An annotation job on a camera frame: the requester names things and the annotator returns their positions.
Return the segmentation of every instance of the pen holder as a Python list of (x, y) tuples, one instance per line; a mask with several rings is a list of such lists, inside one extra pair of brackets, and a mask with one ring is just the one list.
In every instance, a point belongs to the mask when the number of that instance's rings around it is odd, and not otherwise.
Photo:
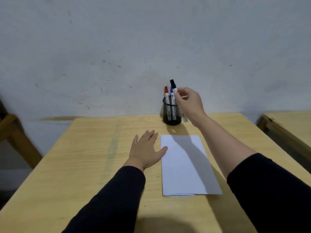
[(181, 123), (181, 113), (177, 105), (168, 104), (163, 98), (163, 122), (167, 125), (178, 125)]

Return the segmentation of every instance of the paper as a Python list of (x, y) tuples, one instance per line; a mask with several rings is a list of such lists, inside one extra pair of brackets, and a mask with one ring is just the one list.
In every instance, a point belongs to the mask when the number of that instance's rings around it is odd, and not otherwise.
[(162, 188), (165, 196), (222, 194), (199, 136), (161, 136)]

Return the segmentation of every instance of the wooden furniture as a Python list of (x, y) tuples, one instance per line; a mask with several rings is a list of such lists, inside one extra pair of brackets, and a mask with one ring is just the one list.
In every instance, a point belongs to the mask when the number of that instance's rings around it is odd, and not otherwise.
[(42, 156), (17, 123), (18, 118), (8, 114), (0, 121), (0, 142), (7, 139), (31, 168), (35, 168)]
[(311, 111), (266, 113), (257, 126), (271, 130), (311, 161)]
[[(242, 114), (209, 114), (231, 134), (311, 185), (311, 175)], [(160, 116), (76, 119), (0, 211), (0, 232), (61, 232), (127, 160), (135, 134), (199, 135), (223, 195), (162, 196), (161, 161), (145, 170), (135, 232), (255, 232), (200, 131)], [(155, 142), (160, 150), (160, 137)]]

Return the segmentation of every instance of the black sleeve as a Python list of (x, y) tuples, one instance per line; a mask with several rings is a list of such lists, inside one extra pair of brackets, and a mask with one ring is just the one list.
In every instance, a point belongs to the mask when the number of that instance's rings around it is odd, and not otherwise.
[(227, 183), (258, 232), (310, 232), (311, 188), (271, 159), (253, 154)]
[(120, 168), (63, 232), (133, 232), (145, 182), (138, 168)]

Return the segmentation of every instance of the person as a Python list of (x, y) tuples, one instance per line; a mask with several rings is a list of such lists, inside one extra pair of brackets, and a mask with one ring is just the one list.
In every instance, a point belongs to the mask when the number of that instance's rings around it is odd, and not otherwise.
[[(227, 183), (258, 232), (310, 231), (311, 188), (272, 160), (240, 142), (206, 115), (200, 95), (178, 88), (178, 106), (204, 136)], [(115, 176), (69, 222), (63, 232), (133, 232), (144, 169), (165, 155), (155, 152), (158, 136), (134, 137), (129, 158)]]

